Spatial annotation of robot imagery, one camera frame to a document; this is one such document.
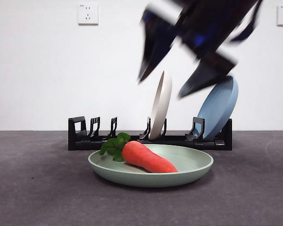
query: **gray floor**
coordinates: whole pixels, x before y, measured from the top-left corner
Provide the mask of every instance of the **gray floor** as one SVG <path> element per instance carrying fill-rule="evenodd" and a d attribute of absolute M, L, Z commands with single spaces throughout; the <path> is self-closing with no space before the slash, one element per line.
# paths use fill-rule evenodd
<path fill-rule="evenodd" d="M 233 151 L 178 187 L 97 176 L 67 132 L 0 132 L 0 226 L 283 226 L 283 131 L 233 133 Z"/>

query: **carrot leaves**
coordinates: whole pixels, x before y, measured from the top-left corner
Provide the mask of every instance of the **carrot leaves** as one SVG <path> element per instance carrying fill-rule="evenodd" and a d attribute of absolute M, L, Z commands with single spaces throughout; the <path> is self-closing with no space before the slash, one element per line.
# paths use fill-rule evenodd
<path fill-rule="evenodd" d="M 129 134 L 119 133 L 117 138 L 110 138 L 108 141 L 102 144 L 100 148 L 100 155 L 105 152 L 113 155 L 114 161 L 124 161 L 122 157 L 122 150 L 124 145 L 131 139 Z"/>

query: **white plate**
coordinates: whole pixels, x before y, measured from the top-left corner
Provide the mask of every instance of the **white plate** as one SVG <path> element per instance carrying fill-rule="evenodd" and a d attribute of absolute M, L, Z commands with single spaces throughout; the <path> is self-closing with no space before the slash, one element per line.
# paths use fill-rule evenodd
<path fill-rule="evenodd" d="M 157 138 L 162 130 L 165 122 L 166 113 L 168 111 L 172 91 L 172 79 L 165 71 L 163 71 L 159 85 L 156 91 L 154 104 L 151 112 L 151 130 L 149 139 Z"/>
<path fill-rule="evenodd" d="M 88 157 L 93 170 L 101 177 L 118 184 L 136 187 L 170 187 L 195 181 L 204 176 L 214 160 L 209 154 L 173 145 L 146 145 L 154 153 L 168 159 L 177 173 L 148 173 L 143 168 L 113 161 L 113 156 L 99 151 Z"/>

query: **dish rack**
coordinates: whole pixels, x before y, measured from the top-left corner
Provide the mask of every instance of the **dish rack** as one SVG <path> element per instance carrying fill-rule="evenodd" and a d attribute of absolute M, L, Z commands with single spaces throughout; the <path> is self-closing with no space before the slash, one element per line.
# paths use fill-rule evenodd
<path fill-rule="evenodd" d="M 203 133 L 205 129 L 205 120 L 194 117 L 192 129 L 182 135 L 166 135 L 166 119 L 163 126 L 163 131 L 160 136 L 154 140 L 149 140 L 151 131 L 151 118 L 148 117 L 147 128 L 140 135 L 131 136 L 131 140 L 136 140 L 142 144 L 161 144 L 161 145 L 176 145 L 195 148 L 198 150 L 232 150 L 232 119 L 229 119 L 222 130 L 215 136 L 214 140 L 204 141 Z M 75 130 L 75 124 L 80 123 L 79 131 Z M 194 135 L 196 124 L 200 124 L 201 129 L 198 135 Z M 101 145 L 109 138 L 117 137 L 117 117 L 111 119 L 110 132 L 103 136 L 99 135 L 100 117 L 90 120 L 90 132 L 87 134 L 85 117 L 74 117 L 68 119 L 68 150 L 99 150 Z"/>

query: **orange carrot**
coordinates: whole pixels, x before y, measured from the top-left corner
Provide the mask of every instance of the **orange carrot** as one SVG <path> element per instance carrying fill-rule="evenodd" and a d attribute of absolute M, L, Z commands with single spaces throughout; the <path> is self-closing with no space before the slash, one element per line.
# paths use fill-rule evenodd
<path fill-rule="evenodd" d="M 137 141 L 129 141 L 129 134 L 119 133 L 117 138 L 110 138 L 100 148 L 100 155 L 105 152 L 113 155 L 114 161 L 126 161 L 140 166 L 152 173 L 178 172 L 167 159 L 155 154 L 145 145 Z"/>
<path fill-rule="evenodd" d="M 127 142 L 123 148 L 122 156 L 127 163 L 143 167 L 152 173 L 178 172 L 169 160 L 155 154 L 137 141 Z"/>

